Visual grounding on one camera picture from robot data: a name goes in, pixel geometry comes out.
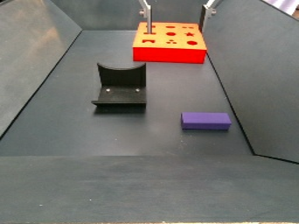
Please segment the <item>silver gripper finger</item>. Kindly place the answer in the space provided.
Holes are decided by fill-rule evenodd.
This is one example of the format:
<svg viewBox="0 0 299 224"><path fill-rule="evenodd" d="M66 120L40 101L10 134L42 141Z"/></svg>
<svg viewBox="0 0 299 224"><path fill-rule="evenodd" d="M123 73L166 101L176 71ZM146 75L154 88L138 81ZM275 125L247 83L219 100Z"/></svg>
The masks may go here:
<svg viewBox="0 0 299 224"><path fill-rule="evenodd" d="M216 13L216 5L219 0L208 0L208 2L202 6L200 12L200 30L204 31L208 19Z"/></svg>
<svg viewBox="0 0 299 224"><path fill-rule="evenodd" d="M147 20L147 32L152 33L152 7L146 0L138 0L143 9L139 11L139 15Z"/></svg>

